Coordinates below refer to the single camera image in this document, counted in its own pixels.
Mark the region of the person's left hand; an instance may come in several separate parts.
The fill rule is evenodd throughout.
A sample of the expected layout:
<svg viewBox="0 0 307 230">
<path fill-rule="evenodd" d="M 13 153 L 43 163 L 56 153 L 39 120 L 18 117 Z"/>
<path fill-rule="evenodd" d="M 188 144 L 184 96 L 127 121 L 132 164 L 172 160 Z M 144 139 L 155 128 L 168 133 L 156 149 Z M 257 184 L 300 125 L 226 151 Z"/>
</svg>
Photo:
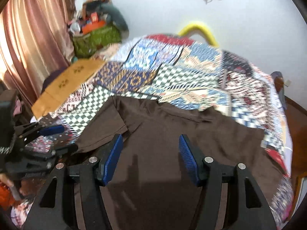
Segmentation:
<svg viewBox="0 0 307 230">
<path fill-rule="evenodd" d="M 14 197 L 14 199 L 16 201 L 22 200 L 22 197 L 19 193 L 19 190 L 15 187 L 14 182 L 12 180 L 10 180 L 9 177 L 6 174 L 4 174 L 4 173 L 0 174 L 0 181 L 3 182 L 6 186 L 8 186 L 8 188 L 11 191 L 12 196 Z"/>
</svg>

